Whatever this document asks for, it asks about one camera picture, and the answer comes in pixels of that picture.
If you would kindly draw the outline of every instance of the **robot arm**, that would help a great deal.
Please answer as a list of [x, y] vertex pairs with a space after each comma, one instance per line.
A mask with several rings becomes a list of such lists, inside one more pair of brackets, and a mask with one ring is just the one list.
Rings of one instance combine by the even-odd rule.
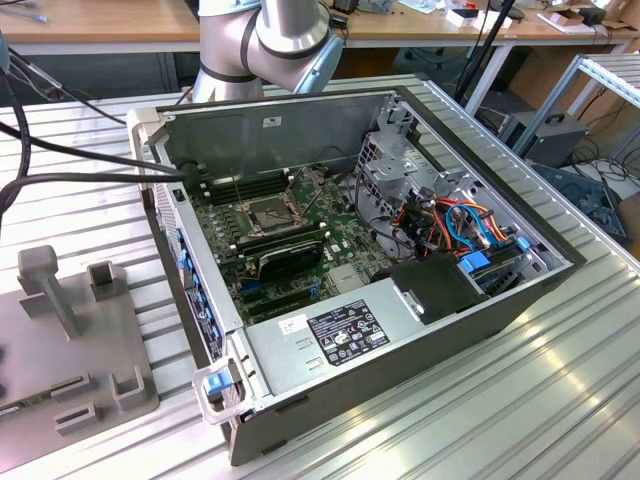
[[201, 0], [200, 72], [194, 102], [262, 96], [261, 78], [293, 93], [317, 92], [343, 41], [317, 0]]

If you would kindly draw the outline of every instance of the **blue drive bracket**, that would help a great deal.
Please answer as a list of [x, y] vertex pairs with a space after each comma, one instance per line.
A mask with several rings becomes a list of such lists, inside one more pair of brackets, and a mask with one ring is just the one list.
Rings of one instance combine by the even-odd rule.
[[471, 272], [475, 272], [479, 268], [486, 267], [490, 263], [491, 262], [489, 262], [489, 259], [485, 256], [484, 253], [473, 252], [462, 257], [462, 260], [460, 260], [459, 265], [462, 267], [462, 269], [465, 272], [471, 273]]

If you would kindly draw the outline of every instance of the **white label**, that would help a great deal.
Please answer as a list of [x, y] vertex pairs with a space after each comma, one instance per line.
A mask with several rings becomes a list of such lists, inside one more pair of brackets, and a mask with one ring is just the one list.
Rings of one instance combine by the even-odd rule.
[[371, 341], [373, 342], [374, 340], [377, 340], [379, 338], [384, 337], [384, 332], [378, 332], [378, 333], [374, 333], [373, 335], [371, 335]]
[[306, 328], [307, 316], [302, 314], [287, 318], [286, 320], [280, 320], [278, 322], [278, 326], [280, 327], [280, 330], [282, 330], [283, 335], [289, 335], [290, 333]]
[[279, 127], [282, 125], [282, 117], [267, 117], [262, 119], [262, 128]]

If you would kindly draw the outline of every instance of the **gray fixture base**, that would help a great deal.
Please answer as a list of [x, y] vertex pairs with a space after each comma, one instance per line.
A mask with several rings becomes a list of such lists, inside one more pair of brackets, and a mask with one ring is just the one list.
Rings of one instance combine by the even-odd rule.
[[59, 283], [71, 338], [37, 287], [0, 296], [0, 472], [159, 403], [124, 270], [101, 263]]

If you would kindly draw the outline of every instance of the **sticker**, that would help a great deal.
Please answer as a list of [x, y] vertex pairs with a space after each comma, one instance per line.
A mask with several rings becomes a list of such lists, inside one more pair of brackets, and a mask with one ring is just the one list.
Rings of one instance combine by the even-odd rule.
[[280, 330], [282, 330], [283, 335], [289, 335], [290, 333], [306, 328], [307, 316], [302, 314], [287, 318], [286, 320], [280, 320], [278, 322], [278, 326], [280, 327]]
[[267, 117], [262, 119], [262, 128], [279, 127], [282, 125], [282, 117]]
[[310, 318], [307, 322], [324, 356], [336, 367], [389, 343], [389, 338], [364, 300]]

